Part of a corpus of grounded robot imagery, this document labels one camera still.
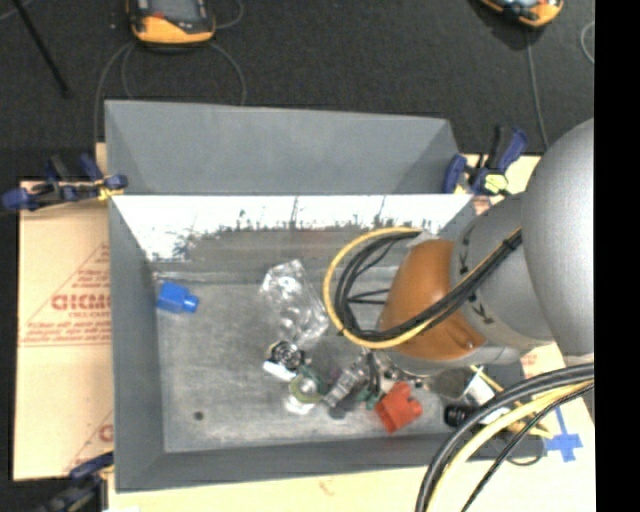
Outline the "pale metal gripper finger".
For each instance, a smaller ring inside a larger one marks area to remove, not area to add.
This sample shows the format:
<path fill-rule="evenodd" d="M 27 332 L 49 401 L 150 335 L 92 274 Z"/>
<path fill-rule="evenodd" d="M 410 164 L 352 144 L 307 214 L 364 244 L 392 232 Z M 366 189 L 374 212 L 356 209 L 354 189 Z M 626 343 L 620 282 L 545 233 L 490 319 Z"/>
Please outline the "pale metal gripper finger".
<path fill-rule="evenodd" d="M 335 408 L 361 380 L 361 372 L 354 368 L 344 369 L 337 380 L 330 386 L 323 398 L 323 402 L 330 408 Z"/>

